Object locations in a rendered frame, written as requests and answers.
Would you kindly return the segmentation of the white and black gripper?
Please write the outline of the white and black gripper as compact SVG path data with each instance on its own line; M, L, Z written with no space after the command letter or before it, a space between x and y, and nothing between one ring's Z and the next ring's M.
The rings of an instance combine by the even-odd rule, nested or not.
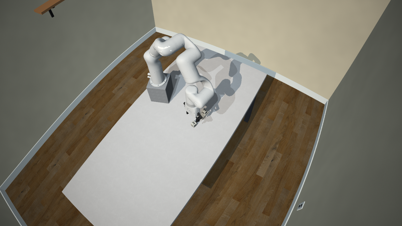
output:
M192 117L196 118L196 122L199 122L203 118L200 115L200 109L199 108L187 106L186 101L183 104L185 105L185 110L186 110L187 114L190 114L190 115L192 115Z

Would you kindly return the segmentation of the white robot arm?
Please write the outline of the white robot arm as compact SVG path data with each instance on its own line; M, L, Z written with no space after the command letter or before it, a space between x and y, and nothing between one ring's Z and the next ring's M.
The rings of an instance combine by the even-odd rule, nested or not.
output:
M179 33L173 37L157 38L149 50L144 53L144 59L149 68L148 78L152 86L159 87L166 83L166 75L163 74L162 64L159 59L162 56L170 56L184 47L186 50L176 58L176 64L182 73L186 83L201 82L203 89L198 93L195 85L189 85L185 89L186 104L189 107L202 109L215 94L212 83L204 76L199 75L195 62L200 60L202 54L197 46L184 34Z

